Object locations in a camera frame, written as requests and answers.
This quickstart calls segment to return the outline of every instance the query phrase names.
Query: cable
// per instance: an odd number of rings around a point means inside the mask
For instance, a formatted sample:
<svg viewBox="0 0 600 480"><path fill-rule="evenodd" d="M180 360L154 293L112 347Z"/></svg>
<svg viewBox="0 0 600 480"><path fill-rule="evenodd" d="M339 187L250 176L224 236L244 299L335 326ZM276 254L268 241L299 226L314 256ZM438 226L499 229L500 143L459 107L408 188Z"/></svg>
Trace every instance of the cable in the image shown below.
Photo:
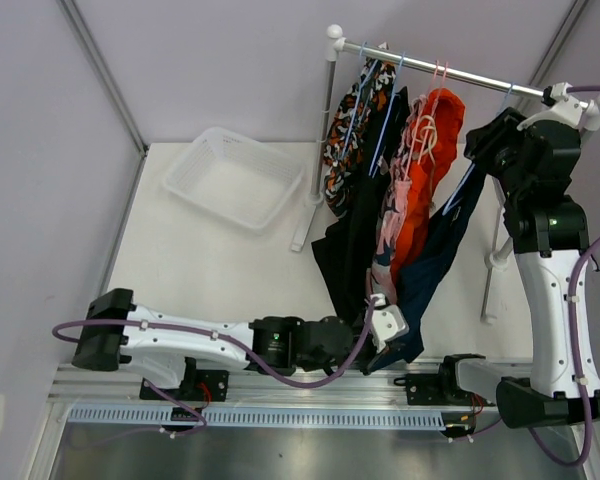
<svg viewBox="0 0 600 480"><path fill-rule="evenodd" d="M581 85L567 88L567 93L600 92L600 85Z"/></svg>
<svg viewBox="0 0 600 480"><path fill-rule="evenodd" d="M214 337L214 338L218 338L220 340L224 340L225 342L229 342L229 343L237 346L238 348L244 350L244 352L249 357L251 357L251 359L254 362L256 362L258 364L258 366L260 366L262 368L262 370L264 370L266 373L271 375L273 378L275 378L279 382L284 383L285 385L289 385L290 387L295 387L295 388L319 388L319 387L323 387L325 385L330 384L336 378L342 376L342 374L344 374L344 372L351 366L351 364L353 363L355 358L358 356L358 354L360 353L360 350L362 350L364 342L366 341L367 337L369 336L369 332L371 331L371 317L373 316L373 309L375 307L376 301L377 301L376 298L372 298L370 300L369 306L367 307L367 311L365 313L364 326L362 328L362 332L360 333L360 337L358 338L358 341L356 342L355 346L351 350L351 353L349 354L347 359L344 361L344 363L342 365L340 365L340 367L338 367L338 369L334 372L333 375L323 378L322 380L318 380L316 382L309 382L309 383L297 382L295 380L291 380L290 378L283 377L278 372L276 372L273 368L271 368L257 353L255 353L253 350L251 350L248 346L246 346L240 340L236 340L235 338L233 338L230 335L226 335L224 333L212 332L211 330L207 330L204 328L190 327L190 326L185 326L185 325L176 325L176 324L172 324L172 323L149 323L148 325L146 325L147 322L139 322L137 320L95 319L95 320L78 320L78 321L74 321L74 322L61 323L61 324L53 327L51 334L60 340L64 340L65 342L77 343L78 342L77 338L67 337L66 335L61 334L60 330L64 330L66 328L72 328L72 327L122 326L122 327L136 327L136 328L147 327L147 328L154 328L154 329L159 329L159 330L162 329L162 330L170 330L170 331L175 331L175 332L194 333L196 335L203 335L205 337ZM181 405L180 402L178 402L175 399L172 399L172 397L170 397L166 393L164 393L161 390L159 390L158 388L156 388L150 382L147 382L147 384L148 384L149 388L154 390L155 393L157 393L160 397L164 398L165 400L171 401L171 402L175 403L176 405L178 405L179 407L184 408L185 410L189 411L189 407L182 406L184 404Z"/></svg>
<svg viewBox="0 0 600 480"><path fill-rule="evenodd" d="M598 248L600 248L600 237L591 244L591 246L580 256L580 258L578 258L578 261L574 265L573 271L571 272L571 277L569 278L569 288L567 289L567 294L569 297L573 298L576 295L580 273ZM529 432L531 432L531 436L540 446L542 451L555 463L562 465L563 467L580 467L587 460L589 457L589 452L591 451L591 443L593 440L593 417L591 413L591 403L589 402L589 393L587 392L586 386L583 385L585 374L582 366L582 352L580 351L580 341L578 338L578 313L576 304L572 301L569 302L569 336L571 337L571 351L573 352L573 366L576 372L576 380L579 381L578 392L580 393L582 405L584 407L584 441L582 442L582 452L580 452L580 455L575 460L570 462L565 461L549 450L547 445L545 445L538 433L533 428L530 428Z"/></svg>

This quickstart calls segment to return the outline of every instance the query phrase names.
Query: blue hanger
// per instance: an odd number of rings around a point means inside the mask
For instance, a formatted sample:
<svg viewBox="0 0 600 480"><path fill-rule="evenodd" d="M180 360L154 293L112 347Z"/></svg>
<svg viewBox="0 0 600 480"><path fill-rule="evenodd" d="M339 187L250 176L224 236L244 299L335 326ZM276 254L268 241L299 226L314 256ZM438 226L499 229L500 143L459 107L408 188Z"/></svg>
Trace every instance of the blue hanger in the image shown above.
<svg viewBox="0 0 600 480"><path fill-rule="evenodd" d="M496 113L496 116L500 115L506 108L507 101L509 100L509 96L511 95L511 90L513 90L513 86L514 86L513 83L511 85L509 85L509 90L507 90L507 93L505 94L504 98L502 99L502 103L500 104L500 108L498 108L498 113ZM453 193L449 197L449 200L447 200L447 203L444 204L444 207L442 209L442 215L446 215L447 213L449 213L460 202L460 200L458 200L457 202L454 202L454 200L455 200L456 196L458 195L458 192L460 191L460 189L467 182L469 175L471 175L471 172L473 172L473 169L475 167L476 167L476 165L474 163L472 163L469 166L469 168L465 172L464 176L462 177L462 180L460 180L460 183L458 184L456 189L453 191Z"/></svg>
<svg viewBox="0 0 600 480"><path fill-rule="evenodd" d="M404 62L404 54L406 52L402 52L402 57L400 57L400 63L398 64L398 71L396 72L396 79L393 81L393 88L391 89L391 100L389 100L389 108L387 110L387 116L384 117L384 123L382 124L382 130L380 130L380 137L378 138L378 143L376 144L376 151L373 154L373 160L371 160L371 165L369 167L369 176L371 178L376 176L378 168L380 167L379 162L376 162L378 158L378 151L380 150L380 144L382 143L382 137L384 137L384 130L387 128L387 122L389 121L389 115L391 114L391 107L393 106L393 100L396 98L396 86L398 85L398 77L400 76L400 70L402 70L402 62Z"/></svg>
<svg viewBox="0 0 600 480"><path fill-rule="evenodd" d="M367 44L367 42L364 42L362 44L362 47L360 47L360 59L362 59L362 52L364 50L365 45ZM369 79L372 77L372 73L373 70L376 68L376 65L378 64L378 60L374 60L373 64L371 65L371 68L369 69L369 75L367 75L367 77L360 83L360 87L358 88L358 96L356 97L356 103L353 107L353 115L351 116L351 121L349 123L349 129L347 130L347 135L344 139L344 145L342 146L342 151L340 152L340 161L342 161L342 159L344 158L345 152L347 151L347 148L349 146L349 137L351 136L351 130L353 129L353 124L355 122L356 119L356 114L358 113L358 104L360 103L360 96L362 95L362 89L364 88L364 86L367 84L367 82L369 81ZM364 108L367 108L367 103L369 101L369 98L367 97L367 100L365 101L364 104Z"/></svg>

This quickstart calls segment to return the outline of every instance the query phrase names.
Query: orange garment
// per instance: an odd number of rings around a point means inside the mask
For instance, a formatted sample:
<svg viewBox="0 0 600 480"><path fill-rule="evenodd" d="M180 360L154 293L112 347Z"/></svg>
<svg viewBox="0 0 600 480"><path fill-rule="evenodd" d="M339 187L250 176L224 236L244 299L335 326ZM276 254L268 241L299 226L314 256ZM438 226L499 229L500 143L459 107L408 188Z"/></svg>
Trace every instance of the orange garment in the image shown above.
<svg viewBox="0 0 600 480"><path fill-rule="evenodd" d="M423 115L431 115L431 110L438 96L438 90L429 94ZM395 255L391 261L391 278L394 284L398 280L398 271L403 265L409 265L420 255L427 240L429 228L429 209L433 192L440 180L447 174L457 156L456 145L458 134L462 128L464 118L464 103L455 94L446 88L441 89L438 106L435 111L435 124L438 133L438 141L432 149L435 166L426 151L422 159L418 159L416 153L420 152L421 142L426 132L423 127L429 122L423 121L418 126L418 132L414 132L416 122L410 125L412 138L411 148L414 149L414 158L409 167L409 178L411 188L407 194L407 215L400 230L396 242Z"/></svg>

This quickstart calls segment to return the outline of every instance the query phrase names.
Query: clothing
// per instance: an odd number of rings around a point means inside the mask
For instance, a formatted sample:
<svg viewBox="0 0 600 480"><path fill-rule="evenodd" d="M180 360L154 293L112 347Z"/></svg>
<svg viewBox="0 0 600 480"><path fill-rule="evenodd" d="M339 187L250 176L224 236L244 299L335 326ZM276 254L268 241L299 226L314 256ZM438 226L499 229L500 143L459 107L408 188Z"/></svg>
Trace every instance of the clothing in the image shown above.
<svg viewBox="0 0 600 480"><path fill-rule="evenodd" d="M389 175L368 176L376 146L383 159L391 159L409 115L407 88L394 99L391 112L383 109L370 119L362 148L358 181L352 184L348 213L327 228L325 238L312 243L313 254L329 290L338 317L353 324L365 308L365 278L376 248L376 222ZM384 136L380 133L388 115Z"/></svg>
<svg viewBox="0 0 600 480"><path fill-rule="evenodd" d="M398 300L398 270L417 258L426 241L433 192L457 156L464 116L462 101L445 88L416 100L414 107L421 112L412 111L409 128L392 161L392 183L378 220L377 250L369 270L368 293L383 293L390 303ZM430 121L418 122L415 117ZM435 133L430 132L432 118ZM425 145L427 135L437 135L431 151Z"/></svg>
<svg viewBox="0 0 600 480"><path fill-rule="evenodd" d="M347 214L351 192L360 179L360 149L369 121L386 108L395 78L393 65L367 60L359 82L351 86L333 118L323 161L330 167L325 179L325 200L338 218Z"/></svg>
<svg viewBox="0 0 600 480"><path fill-rule="evenodd" d="M424 351L420 330L422 316L438 284L453 264L482 193L485 177L476 168L468 174L453 200L455 206L447 209L446 215L443 214L445 208L440 208L431 217L421 254L399 270L398 306L409 325L409 332L387 343L387 348L369 365L369 373L398 360L410 363Z"/></svg>

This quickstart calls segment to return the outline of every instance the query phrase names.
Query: navy blue garment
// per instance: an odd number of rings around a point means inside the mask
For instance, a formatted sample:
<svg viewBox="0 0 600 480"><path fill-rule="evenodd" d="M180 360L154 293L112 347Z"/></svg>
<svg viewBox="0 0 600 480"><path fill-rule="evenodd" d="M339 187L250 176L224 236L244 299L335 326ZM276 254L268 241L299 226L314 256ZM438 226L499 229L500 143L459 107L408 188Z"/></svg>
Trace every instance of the navy blue garment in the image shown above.
<svg viewBox="0 0 600 480"><path fill-rule="evenodd" d="M424 351L420 324L438 284L451 268L460 242L467 231L469 218L476 208L486 175L477 168L467 175L458 190L454 205L443 215L444 207L431 217L424 250L411 265L400 269L398 306L409 332L391 342L367 367L368 372L379 370L398 360L414 361Z"/></svg>

